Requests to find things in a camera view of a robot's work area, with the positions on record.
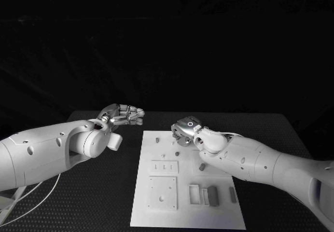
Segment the black fabric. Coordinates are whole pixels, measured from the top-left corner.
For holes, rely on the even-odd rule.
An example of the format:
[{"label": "black fabric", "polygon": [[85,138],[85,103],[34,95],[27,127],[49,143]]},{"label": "black fabric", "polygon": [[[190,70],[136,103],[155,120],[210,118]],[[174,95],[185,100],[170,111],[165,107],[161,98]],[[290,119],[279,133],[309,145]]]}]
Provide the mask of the black fabric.
[{"label": "black fabric", "polygon": [[[90,119],[98,111],[74,111],[69,121]],[[311,158],[286,118],[279,114],[146,112],[142,126],[121,126],[119,150],[77,164],[60,176],[56,189],[40,207],[1,232],[200,231],[129,227],[142,131],[168,131],[182,117],[195,116],[213,130],[241,134],[273,149]],[[18,202],[7,219],[18,217],[46,196],[56,177]],[[308,208],[272,186],[234,180],[247,231],[326,232]]]}]

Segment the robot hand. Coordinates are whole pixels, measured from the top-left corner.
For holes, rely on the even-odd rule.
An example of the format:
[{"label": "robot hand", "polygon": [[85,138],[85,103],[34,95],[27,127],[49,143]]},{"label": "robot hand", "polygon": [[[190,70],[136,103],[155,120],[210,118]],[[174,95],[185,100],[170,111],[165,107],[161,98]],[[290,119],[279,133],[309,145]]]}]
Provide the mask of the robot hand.
[{"label": "robot hand", "polygon": [[116,151],[119,125],[142,125],[142,109],[109,105],[96,119],[79,120],[15,133],[0,141],[0,191],[36,184],[100,155]]},{"label": "robot hand", "polygon": [[334,232],[334,161],[303,159],[239,134],[214,132],[193,116],[178,120],[171,131],[181,146],[194,143],[206,164],[286,191]]}]

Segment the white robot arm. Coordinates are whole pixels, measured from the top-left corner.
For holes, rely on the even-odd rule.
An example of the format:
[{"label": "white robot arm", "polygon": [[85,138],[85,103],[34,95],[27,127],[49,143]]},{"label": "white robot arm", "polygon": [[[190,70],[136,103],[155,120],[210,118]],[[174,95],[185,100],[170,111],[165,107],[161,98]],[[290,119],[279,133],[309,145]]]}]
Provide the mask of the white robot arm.
[{"label": "white robot arm", "polygon": [[36,184],[77,163],[118,150],[119,125],[142,125],[144,111],[109,105],[96,119],[79,120],[15,133],[0,141],[0,191]]},{"label": "white robot arm", "polygon": [[194,143],[208,165],[286,191],[334,232],[334,161],[292,156],[237,134],[214,132],[193,116],[178,120],[171,131],[178,145]]}]

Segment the cable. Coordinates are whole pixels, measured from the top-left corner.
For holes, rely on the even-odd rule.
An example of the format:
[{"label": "cable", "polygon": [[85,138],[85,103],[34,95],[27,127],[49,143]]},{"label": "cable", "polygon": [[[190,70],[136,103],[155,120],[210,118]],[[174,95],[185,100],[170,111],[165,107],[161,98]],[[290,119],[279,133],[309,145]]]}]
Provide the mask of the cable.
[{"label": "cable", "polygon": [[34,191],[34,189],[39,187],[39,185],[41,184],[43,182],[40,182],[36,186],[34,186],[34,188],[30,190],[30,192],[23,196],[23,197],[20,197],[15,201],[13,201],[11,202],[11,204],[4,208],[4,209],[1,209],[0,210],[0,212],[3,211],[3,210],[5,210],[5,209],[8,209],[8,207],[13,205],[13,204],[15,204],[33,191]]},{"label": "cable", "polygon": [[210,133],[214,133],[214,134],[237,135],[237,136],[243,137],[240,134],[236,134],[236,133],[231,133],[231,132],[218,132],[218,131],[213,131],[213,130],[208,129],[208,127],[204,127],[204,129],[206,129]]},{"label": "cable", "polygon": [[47,196],[44,197],[44,199],[40,201],[40,203],[39,203],[21,216],[18,216],[14,220],[11,220],[10,222],[7,222],[7,223],[4,223],[3,225],[0,225],[0,227],[8,225],[11,222],[14,222],[15,220],[18,220],[21,217],[24,217],[24,216],[40,206],[40,204],[43,203],[43,201],[44,201],[46,198],[49,197],[49,195],[50,195],[50,193],[51,193],[51,191],[53,191],[53,189],[54,189],[54,187],[56,187],[56,185],[57,185],[59,177],[60,177],[60,174],[57,175],[57,180],[56,180],[56,183],[54,183],[54,185],[53,185],[53,188],[51,188],[51,190],[50,190]]}]

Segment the table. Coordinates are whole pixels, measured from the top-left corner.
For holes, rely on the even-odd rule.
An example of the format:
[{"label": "table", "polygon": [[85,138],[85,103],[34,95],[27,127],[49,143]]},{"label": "table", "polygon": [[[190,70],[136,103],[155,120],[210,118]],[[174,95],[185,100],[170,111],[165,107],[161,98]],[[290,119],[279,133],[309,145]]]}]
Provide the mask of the table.
[{"label": "table", "polygon": [[[74,111],[67,121],[96,118],[98,111]],[[142,126],[119,126],[119,150],[77,164],[60,176],[44,203],[1,232],[201,231],[200,229],[129,227],[142,131],[168,131],[175,121],[195,116],[203,125],[256,139],[275,150],[311,158],[292,126],[280,114],[146,112]],[[43,182],[17,203],[7,221],[18,217],[47,195],[56,177]],[[326,232],[308,208],[272,186],[233,178],[247,231]]]}]

